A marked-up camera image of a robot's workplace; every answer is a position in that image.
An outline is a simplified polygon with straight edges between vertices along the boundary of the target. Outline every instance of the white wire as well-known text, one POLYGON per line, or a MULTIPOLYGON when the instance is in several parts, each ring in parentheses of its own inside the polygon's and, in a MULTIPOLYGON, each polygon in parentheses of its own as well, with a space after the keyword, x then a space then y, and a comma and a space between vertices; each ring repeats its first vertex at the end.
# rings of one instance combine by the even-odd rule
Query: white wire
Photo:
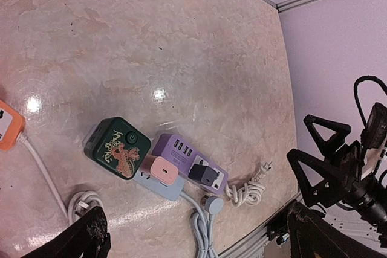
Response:
POLYGON ((98 205, 103 208, 103 203, 98 194, 92 190, 76 193, 70 200, 67 209, 69 225, 79 220, 80 217, 91 207, 98 205))
POLYGON ((193 233, 199 248, 197 258, 219 258, 212 245, 212 228, 215 215, 210 214, 209 218, 207 218, 201 207, 193 198, 185 192, 181 192, 180 196, 190 202, 197 211, 192 216, 193 233))
POLYGON ((226 184, 226 195, 235 207, 240 207, 243 204, 254 206, 261 202, 266 187, 259 181, 266 176, 265 172, 267 173, 270 169, 270 164, 268 168, 266 165, 261 166, 260 171, 249 182, 245 182, 239 190, 235 185, 230 188, 229 183, 226 184))
POLYGON ((89 190, 87 192, 79 192, 76 193, 69 203, 68 209, 66 210, 66 206, 63 203, 62 198, 60 197, 60 194, 58 192, 58 189, 56 188, 53 180, 50 177, 50 174, 48 173, 46 167, 44 166, 44 163, 42 159, 40 158, 39 154, 37 154, 35 148, 33 145, 29 142, 28 137, 21 132, 18 135, 17 141, 21 144, 23 144, 28 151, 31 153, 32 157, 35 159, 37 166, 41 170, 48 187, 50 188, 51 192, 53 193, 55 200, 59 206, 59 208, 62 210, 63 214, 68 218, 69 224, 73 224, 75 221, 77 221, 80 218, 80 214, 82 212, 81 208, 84 208, 87 210, 89 206, 93 207, 95 205, 99 205, 103 208, 103 204, 101 199, 98 197, 98 194, 92 190, 89 190))
POLYGON ((23 144, 28 149, 28 151, 31 153, 32 157, 36 161, 37 166, 41 170, 41 172, 42 172, 42 174, 43 174, 43 176, 48 184, 48 187, 50 188, 51 192, 53 193, 59 208, 62 210, 63 214, 65 214, 67 216, 66 206, 63 203, 62 198, 60 197, 60 194, 59 194, 58 190, 56 189, 56 186, 55 186, 53 180, 50 177, 50 174, 48 173, 46 167, 44 166, 44 163, 41 160, 39 154, 37 154, 35 148, 32 146, 32 144, 27 139, 27 136, 23 132, 21 132, 19 134, 17 141, 20 142, 21 144, 23 144))

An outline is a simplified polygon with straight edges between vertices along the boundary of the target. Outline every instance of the dragon illustration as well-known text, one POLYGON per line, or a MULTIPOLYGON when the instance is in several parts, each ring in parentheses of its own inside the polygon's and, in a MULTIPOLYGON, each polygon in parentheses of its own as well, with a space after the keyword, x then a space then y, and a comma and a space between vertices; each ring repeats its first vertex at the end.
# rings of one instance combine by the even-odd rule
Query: dragon illustration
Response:
POLYGON ((114 146, 111 149, 112 156, 119 161, 117 165, 117 170, 123 176, 130 178, 135 170, 134 161, 140 159, 138 154, 139 150, 136 147, 131 148, 130 150, 124 149, 124 144, 120 143, 118 146, 114 146))

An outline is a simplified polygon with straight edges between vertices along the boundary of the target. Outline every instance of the purple power strip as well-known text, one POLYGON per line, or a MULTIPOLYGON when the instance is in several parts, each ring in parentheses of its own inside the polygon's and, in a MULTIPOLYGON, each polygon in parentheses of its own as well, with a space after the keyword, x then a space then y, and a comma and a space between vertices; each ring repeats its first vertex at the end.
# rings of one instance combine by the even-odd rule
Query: purple power strip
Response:
POLYGON ((200 184, 200 186, 216 195, 222 194, 226 187, 229 174, 177 134, 162 134, 152 151, 152 155, 162 156, 170 163, 177 166, 179 174, 190 181, 193 180, 188 178, 188 174, 194 164, 210 166, 213 170, 218 172, 218 177, 213 182, 212 186, 202 184, 200 184))

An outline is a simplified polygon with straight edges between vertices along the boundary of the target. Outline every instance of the gray cable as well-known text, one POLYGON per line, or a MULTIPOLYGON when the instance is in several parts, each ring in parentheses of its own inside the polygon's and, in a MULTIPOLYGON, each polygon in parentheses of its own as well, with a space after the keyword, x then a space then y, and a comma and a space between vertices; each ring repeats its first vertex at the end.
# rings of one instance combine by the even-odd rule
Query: gray cable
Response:
POLYGON ((218 254, 212 246, 212 230, 213 220, 215 219, 216 214, 221 210, 223 201, 221 201, 220 198, 212 196, 213 199, 209 201, 208 205, 206 204, 206 209, 208 209, 210 213, 209 218, 207 218, 201 207, 193 198, 191 198, 185 192, 181 192, 180 196, 186 201, 190 202, 197 211, 192 216, 192 226, 194 230, 193 233, 196 237, 199 248, 197 258, 219 258, 218 254))

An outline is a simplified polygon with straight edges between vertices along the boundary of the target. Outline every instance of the cable plug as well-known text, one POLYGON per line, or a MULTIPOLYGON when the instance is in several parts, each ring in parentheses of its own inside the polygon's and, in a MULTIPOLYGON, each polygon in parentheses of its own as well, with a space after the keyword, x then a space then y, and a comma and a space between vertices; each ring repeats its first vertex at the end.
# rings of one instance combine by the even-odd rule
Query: cable plug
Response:
POLYGON ((203 196, 201 203, 204 205, 206 212, 211 215, 218 214, 224 205, 223 200, 217 196, 203 196))
POLYGON ((103 203, 95 191, 76 193, 68 204, 68 223, 72 225, 94 207, 103 208, 103 203))
POLYGON ((252 181, 260 182, 260 180, 264 179, 272 169, 272 162, 261 164, 261 166, 259 167, 259 171, 252 178, 252 181))

